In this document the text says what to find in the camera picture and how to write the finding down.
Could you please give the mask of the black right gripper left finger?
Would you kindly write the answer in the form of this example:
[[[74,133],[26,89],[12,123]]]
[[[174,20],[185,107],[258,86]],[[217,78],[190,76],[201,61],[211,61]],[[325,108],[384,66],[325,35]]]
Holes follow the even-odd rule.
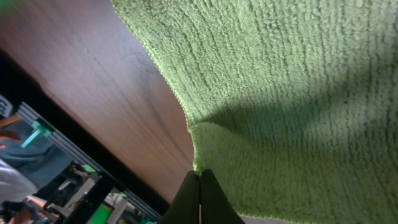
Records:
[[[200,183],[193,170],[188,171],[174,200],[158,224],[199,224]]]

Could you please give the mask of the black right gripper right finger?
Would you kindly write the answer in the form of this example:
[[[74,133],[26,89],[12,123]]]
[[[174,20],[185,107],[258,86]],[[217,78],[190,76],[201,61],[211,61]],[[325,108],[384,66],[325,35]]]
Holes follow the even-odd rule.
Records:
[[[244,224],[229,203],[212,170],[206,169],[201,173],[200,190],[203,224]]]

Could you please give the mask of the light green cloth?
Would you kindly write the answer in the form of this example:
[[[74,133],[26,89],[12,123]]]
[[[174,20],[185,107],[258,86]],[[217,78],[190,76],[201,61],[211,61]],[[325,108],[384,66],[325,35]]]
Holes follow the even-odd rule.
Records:
[[[397,1],[114,1],[238,214],[397,222]]]

